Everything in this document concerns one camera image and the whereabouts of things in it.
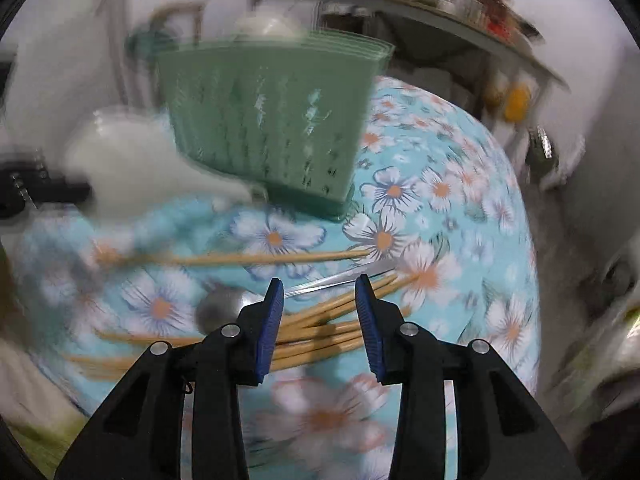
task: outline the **blue tablecloth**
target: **blue tablecloth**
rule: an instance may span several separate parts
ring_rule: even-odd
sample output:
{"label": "blue tablecloth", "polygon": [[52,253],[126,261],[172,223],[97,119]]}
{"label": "blue tablecloth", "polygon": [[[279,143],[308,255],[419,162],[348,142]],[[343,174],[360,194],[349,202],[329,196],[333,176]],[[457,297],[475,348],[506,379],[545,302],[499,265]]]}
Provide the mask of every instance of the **blue tablecloth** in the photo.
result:
{"label": "blue tablecloth", "polygon": [[[409,306],[410,319],[440,339],[466,344],[486,338],[533,390],[539,353],[534,249],[516,178],[485,127],[433,94],[380,78],[354,180],[342,223],[271,207],[229,210],[211,197],[180,199],[109,232],[73,210],[40,217],[13,260],[18,296],[38,342],[34,359],[91,413],[113,383],[89,380],[64,356],[132,351],[101,340],[94,329],[197,334],[193,310],[206,293],[204,278],[264,293],[272,276],[297,285],[391,256],[419,279],[388,300]],[[371,253],[358,262],[108,273],[95,261],[98,249],[128,254],[167,247],[178,254]],[[286,310],[343,291],[291,298]],[[241,391],[252,478],[386,478],[399,399],[399,388],[376,383],[363,349],[268,375],[263,386]],[[450,384],[446,399],[447,478],[454,478]],[[188,414],[184,423],[188,429]],[[190,477],[188,433],[183,480]]]}

